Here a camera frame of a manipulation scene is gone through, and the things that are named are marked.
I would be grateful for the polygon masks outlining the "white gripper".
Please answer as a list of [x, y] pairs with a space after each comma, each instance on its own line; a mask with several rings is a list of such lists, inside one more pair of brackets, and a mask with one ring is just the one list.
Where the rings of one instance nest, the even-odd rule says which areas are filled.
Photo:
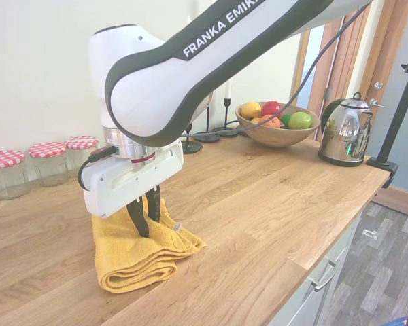
[[86, 189], [84, 201], [87, 211], [98, 217], [109, 217], [126, 206], [138, 234], [149, 236], [144, 217], [143, 200], [146, 194], [148, 217], [160, 222], [160, 184], [181, 171], [184, 163], [182, 143], [159, 147], [155, 158], [136, 165], [130, 159], [110, 157], [85, 168], [82, 181]]

